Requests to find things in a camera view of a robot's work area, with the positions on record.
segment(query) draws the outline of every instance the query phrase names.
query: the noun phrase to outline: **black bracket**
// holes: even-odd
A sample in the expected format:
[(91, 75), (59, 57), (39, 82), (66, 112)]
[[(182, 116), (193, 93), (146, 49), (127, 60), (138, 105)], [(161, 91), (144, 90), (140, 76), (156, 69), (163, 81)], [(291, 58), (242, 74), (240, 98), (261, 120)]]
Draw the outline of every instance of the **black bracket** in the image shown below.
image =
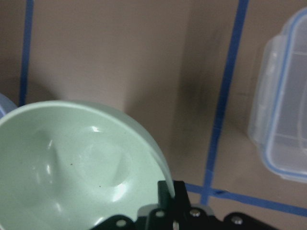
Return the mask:
[(192, 207), (183, 181), (174, 181), (172, 199), (165, 181), (158, 182), (159, 204), (147, 216), (133, 222), (115, 215), (91, 230), (277, 230), (243, 213), (231, 213), (223, 221), (199, 207)]

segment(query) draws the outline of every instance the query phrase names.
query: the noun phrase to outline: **blue tape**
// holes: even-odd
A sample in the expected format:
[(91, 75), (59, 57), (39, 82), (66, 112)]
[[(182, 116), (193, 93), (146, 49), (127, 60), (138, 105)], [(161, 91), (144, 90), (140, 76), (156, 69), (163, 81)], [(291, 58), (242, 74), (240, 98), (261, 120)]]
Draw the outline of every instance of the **blue tape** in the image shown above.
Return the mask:
[(27, 0), (24, 19), (24, 43), (20, 75), (19, 106), (25, 104), (27, 95), (33, 7), (34, 0)]
[(202, 193), (203, 188), (201, 186), (188, 184), (188, 183), (185, 183), (185, 185), (188, 192), (198, 193), (198, 194)]
[(219, 99), (215, 112), (215, 119), (213, 124), (213, 130), (211, 135), (211, 142), (209, 146), (208, 158), (206, 163), (206, 172), (204, 177), (204, 190), (201, 194), (201, 203), (208, 204), (209, 195), (211, 192), (211, 184), (213, 180), (214, 165), (216, 160), (216, 153), (218, 147), (218, 141), (221, 135), (223, 126), (223, 120), (225, 115), (225, 109), (227, 104), (227, 98), (229, 94), (230, 84), (235, 69), (236, 57), (238, 53), (240, 38), (242, 35), (242, 29), (244, 20), (248, 8), (248, 0), (240, 0), (236, 12), (236, 18), (234, 28), (232, 30), (230, 46), (227, 54), (226, 66), (224, 69), (224, 75), (222, 79), (222, 85), (220, 88)]
[(228, 191), (213, 189), (211, 196), (220, 199), (230, 199), (235, 200), (243, 204), (253, 205), (263, 208), (268, 208), (276, 211), (281, 211), (285, 213), (290, 213), (298, 216), (307, 217), (307, 209), (302, 207), (296, 207), (292, 205), (286, 205), (270, 200), (264, 200), (260, 198), (255, 198), (247, 195), (241, 195), (236, 193), (230, 193)]

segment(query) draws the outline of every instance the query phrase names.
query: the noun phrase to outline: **clear plastic container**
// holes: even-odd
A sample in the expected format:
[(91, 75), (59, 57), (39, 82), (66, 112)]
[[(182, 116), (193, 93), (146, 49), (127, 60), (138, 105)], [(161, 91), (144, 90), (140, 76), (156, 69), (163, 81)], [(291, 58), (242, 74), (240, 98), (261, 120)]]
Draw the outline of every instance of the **clear plastic container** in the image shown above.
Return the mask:
[(0, 93), (0, 118), (14, 109), (17, 109), (17, 106), (9, 98)]
[(248, 133), (271, 171), (307, 183), (307, 8), (265, 48)]

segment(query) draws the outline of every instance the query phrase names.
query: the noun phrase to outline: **plastic container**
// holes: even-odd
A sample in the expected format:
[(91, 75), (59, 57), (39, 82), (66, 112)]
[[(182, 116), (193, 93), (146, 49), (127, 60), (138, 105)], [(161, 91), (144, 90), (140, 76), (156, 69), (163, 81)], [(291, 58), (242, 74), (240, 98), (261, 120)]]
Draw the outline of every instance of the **plastic container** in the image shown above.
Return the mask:
[(307, 8), (265, 48), (248, 132), (272, 172), (307, 183)]
[(0, 119), (0, 229), (91, 229), (136, 220), (173, 181), (150, 134), (128, 115), (85, 102), (32, 103)]
[(17, 106), (9, 98), (0, 93), (0, 118), (14, 109), (17, 109)]

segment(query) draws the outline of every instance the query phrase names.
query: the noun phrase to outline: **light green bowl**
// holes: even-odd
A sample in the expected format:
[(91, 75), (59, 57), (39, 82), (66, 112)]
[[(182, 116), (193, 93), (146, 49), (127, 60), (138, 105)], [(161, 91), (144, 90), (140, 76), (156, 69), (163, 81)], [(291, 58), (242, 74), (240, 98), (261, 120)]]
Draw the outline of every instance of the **light green bowl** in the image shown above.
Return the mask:
[(115, 214), (137, 218), (174, 195), (150, 134), (126, 114), (96, 103), (49, 101), (0, 119), (0, 228), (87, 230)]

